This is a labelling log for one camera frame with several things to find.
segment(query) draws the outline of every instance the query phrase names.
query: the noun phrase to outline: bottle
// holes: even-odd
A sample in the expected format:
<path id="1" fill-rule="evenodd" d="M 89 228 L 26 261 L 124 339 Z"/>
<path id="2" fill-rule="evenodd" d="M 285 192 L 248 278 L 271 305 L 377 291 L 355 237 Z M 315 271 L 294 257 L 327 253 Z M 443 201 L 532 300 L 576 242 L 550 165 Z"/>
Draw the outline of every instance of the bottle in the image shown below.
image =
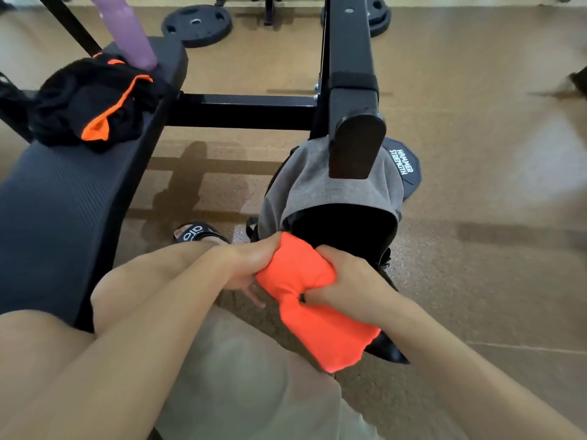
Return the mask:
<path id="1" fill-rule="evenodd" d="M 157 66 L 157 57 L 126 0 L 92 0 L 100 11 L 102 21 L 114 37 L 128 63 L 145 71 Z"/>

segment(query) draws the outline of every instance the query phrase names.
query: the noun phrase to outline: person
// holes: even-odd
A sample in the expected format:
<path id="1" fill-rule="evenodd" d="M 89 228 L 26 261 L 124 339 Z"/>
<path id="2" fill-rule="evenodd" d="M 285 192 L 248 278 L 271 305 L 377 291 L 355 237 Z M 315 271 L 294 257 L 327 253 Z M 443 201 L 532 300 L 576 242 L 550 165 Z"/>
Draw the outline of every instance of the person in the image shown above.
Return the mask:
<path id="1" fill-rule="evenodd" d="M 39 311 L 0 316 L 0 440 L 145 439 L 154 426 L 165 440 L 378 438 L 332 377 L 214 306 L 224 288 L 252 297 L 280 233 L 229 245 L 186 226 L 176 238 L 188 229 L 185 244 L 139 256 L 99 282 L 95 334 Z M 337 279 L 308 290 L 306 305 L 386 331 L 471 439 L 587 438 L 364 260 L 317 250 Z"/>

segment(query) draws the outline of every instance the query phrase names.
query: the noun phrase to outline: orange garment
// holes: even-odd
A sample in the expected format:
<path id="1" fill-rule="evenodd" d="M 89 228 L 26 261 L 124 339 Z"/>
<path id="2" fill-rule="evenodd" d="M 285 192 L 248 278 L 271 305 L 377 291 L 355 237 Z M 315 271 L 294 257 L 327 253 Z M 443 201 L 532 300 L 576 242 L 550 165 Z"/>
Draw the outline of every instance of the orange garment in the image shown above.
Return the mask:
<path id="1" fill-rule="evenodd" d="M 336 279 L 334 268 L 307 242 L 284 233 L 271 263 L 257 273 L 257 281 L 279 302 L 281 320 L 316 357 L 326 372 L 336 372 L 361 359 L 363 349 L 379 334 L 327 306 L 299 301 L 310 288 Z"/>

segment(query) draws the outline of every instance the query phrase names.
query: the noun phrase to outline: person's right hand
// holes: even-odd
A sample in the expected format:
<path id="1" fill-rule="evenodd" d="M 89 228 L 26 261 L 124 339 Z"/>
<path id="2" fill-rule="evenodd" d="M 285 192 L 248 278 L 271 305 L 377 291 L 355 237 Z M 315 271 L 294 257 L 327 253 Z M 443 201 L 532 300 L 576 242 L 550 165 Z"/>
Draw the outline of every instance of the person's right hand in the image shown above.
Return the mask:
<path id="1" fill-rule="evenodd" d="M 380 325 L 381 319 L 404 300 L 363 258 L 321 245 L 317 252 L 336 271 L 330 286 L 304 293 L 306 304 L 330 306 L 354 320 Z"/>

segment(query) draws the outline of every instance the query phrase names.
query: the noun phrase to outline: gym floor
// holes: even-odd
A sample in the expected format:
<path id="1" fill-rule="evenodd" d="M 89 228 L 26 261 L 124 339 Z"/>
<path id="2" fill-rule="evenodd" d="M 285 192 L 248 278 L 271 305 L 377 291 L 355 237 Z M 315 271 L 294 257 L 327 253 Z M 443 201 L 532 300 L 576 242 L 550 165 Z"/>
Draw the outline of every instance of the gym floor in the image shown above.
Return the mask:
<path id="1" fill-rule="evenodd" d="M 90 8 L 74 10 L 100 44 Z M 171 8 L 137 9 L 160 35 Z M 388 136 L 420 157 L 390 275 L 440 323 L 587 430 L 587 101 L 565 77 L 587 64 L 587 10 L 395 9 L 373 39 Z M 194 93 L 311 95 L 317 17 L 254 16 L 189 50 Z M 82 49 L 43 11 L 0 17 L 1 70 L 37 88 Z M 169 244 L 191 219 L 243 241 L 265 189 L 306 132 L 166 128 L 120 236 L 117 263 Z M 26 144 L 0 123 L 0 179 Z M 349 231 L 353 230 L 349 222 Z M 275 306 L 223 307 L 304 354 Z M 387 438 L 465 438 L 413 367 L 365 355 L 336 374 Z"/>

